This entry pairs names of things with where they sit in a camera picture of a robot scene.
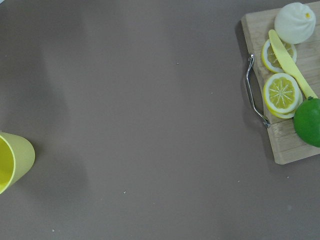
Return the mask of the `white steamed bun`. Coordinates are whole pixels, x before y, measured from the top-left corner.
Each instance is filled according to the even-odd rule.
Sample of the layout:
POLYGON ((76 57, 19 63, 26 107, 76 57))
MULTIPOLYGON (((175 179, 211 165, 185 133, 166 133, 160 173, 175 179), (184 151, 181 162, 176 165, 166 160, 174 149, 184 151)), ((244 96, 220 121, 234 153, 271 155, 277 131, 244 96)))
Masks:
POLYGON ((294 2, 277 13, 274 29, 279 38, 289 44, 300 44, 309 39, 316 27, 316 15, 308 5, 294 2))

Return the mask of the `lemon slice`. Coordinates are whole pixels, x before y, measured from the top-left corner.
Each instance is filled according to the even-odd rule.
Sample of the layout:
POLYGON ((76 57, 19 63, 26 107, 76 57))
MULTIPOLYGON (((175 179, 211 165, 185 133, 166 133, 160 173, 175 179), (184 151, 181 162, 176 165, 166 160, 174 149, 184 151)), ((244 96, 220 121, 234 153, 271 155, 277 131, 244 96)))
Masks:
MULTIPOLYGON (((291 56, 291 58, 293 59, 294 62, 297 61, 297 50, 294 44, 290 44, 290 43, 286 43, 284 41, 282 41, 282 44, 284 45, 284 47, 286 48, 286 50, 288 51, 289 55, 291 56)), ((264 64, 264 66, 271 71, 272 73, 283 73, 283 69, 281 67, 281 65, 278 62, 278 59, 272 49, 270 40, 268 39, 261 50, 261 60, 262 63, 264 64)))

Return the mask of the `green lime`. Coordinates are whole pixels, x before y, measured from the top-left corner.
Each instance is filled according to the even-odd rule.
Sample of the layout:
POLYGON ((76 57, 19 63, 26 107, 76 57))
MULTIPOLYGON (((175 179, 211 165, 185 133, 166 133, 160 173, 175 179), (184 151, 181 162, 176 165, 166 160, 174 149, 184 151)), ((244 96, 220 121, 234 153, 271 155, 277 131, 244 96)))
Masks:
POLYGON ((297 135, 307 144, 320 147, 320 99, 309 96, 297 108, 293 117, 297 135))

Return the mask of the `yellow plastic cup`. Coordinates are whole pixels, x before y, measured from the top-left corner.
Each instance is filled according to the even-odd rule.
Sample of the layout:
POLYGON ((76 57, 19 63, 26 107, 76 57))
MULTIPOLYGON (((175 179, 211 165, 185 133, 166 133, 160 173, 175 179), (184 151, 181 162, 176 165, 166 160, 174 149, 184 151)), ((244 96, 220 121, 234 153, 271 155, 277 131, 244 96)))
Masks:
POLYGON ((33 166, 35 150, 24 137, 0 133, 0 192, 15 184, 33 166))

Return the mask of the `lemon half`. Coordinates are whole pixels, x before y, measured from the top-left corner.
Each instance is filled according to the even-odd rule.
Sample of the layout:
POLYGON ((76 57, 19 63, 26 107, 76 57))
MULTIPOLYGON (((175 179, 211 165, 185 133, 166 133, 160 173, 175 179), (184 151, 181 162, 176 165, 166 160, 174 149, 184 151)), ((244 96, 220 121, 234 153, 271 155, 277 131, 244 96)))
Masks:
POLYGON ((281 119, 290 119, 302 104, 303 96, 292 76, 275 73, 264 84, 263 100, 271 114, 281 119))

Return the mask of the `wooden cutting board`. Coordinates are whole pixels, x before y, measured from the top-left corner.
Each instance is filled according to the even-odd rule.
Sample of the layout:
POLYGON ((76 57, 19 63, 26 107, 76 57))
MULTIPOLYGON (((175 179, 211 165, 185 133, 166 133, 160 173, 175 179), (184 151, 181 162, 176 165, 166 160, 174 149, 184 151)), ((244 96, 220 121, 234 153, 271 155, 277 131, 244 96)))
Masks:
MULTIPOLYGON (((308 3, 315 14, 313 34, 296 45, 296 65, 316 95, 320 94, 320 3, 308 3)), ((261 50, 269 38, 268 31, 274 28, 274 21, 280 9, 247 13, 241 18, 241 25, 248 50, 248 68, 244 75, 247 92, 253 94, 253 101, 262 97, 263 87, 272 72, 262 62, 261 50)), ((285 165, 318 155, 320 149, 303 142, 296 134, 292 119, 281 119, 270 113, 265 103, 257 108, 261 116, 269 120, 267 133, 274 161, 285 165)))

